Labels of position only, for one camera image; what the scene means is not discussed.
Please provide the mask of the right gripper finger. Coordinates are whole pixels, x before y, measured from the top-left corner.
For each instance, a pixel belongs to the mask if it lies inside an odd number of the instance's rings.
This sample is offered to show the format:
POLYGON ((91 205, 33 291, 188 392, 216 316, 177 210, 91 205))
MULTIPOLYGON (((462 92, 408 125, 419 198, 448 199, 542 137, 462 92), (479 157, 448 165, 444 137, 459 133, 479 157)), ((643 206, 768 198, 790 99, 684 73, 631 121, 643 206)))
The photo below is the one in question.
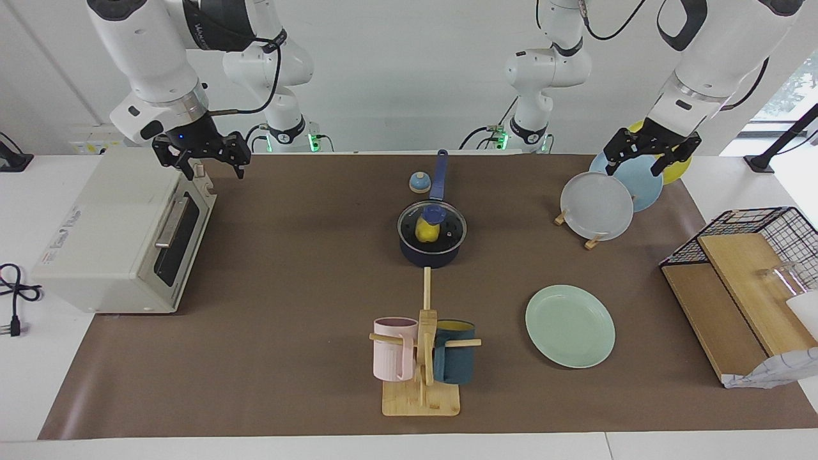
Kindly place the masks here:
POLYGON ((152 149, 160 161, 161 166, 181 172, 188 181, 194 178, 194 170, 190 165, 190 151, 181 149, 175 151, 168 137, 155 137, 152 140, 152 149))
POLYGON ((252 151, 242 133, 230 133, 221 139, 221 162, 233 167, 239 180, 245 175, 245 167, 251 162, 252 151))

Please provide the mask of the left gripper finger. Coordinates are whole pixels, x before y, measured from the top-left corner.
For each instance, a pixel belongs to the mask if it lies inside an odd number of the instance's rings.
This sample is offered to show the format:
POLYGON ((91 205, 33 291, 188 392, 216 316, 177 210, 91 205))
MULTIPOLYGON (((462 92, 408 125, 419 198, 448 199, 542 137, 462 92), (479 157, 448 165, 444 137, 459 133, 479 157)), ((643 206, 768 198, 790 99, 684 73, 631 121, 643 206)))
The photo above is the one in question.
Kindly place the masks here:
POLYGON ((657 176, 662 174, 663 176, 681 176, 689 169, 689 158, 684 161, 670 161, 673 160, 673 157, 669 159, 664 159, 665 155, 656 154, 653 155, 655 161, 654 165, 651 166, 651 174, 657 176))
POLYGON ((631 154, 631 132, 628 129, 619 129, 605 145, 604 154, 607 160, 605 172, 613 176, 631 154))

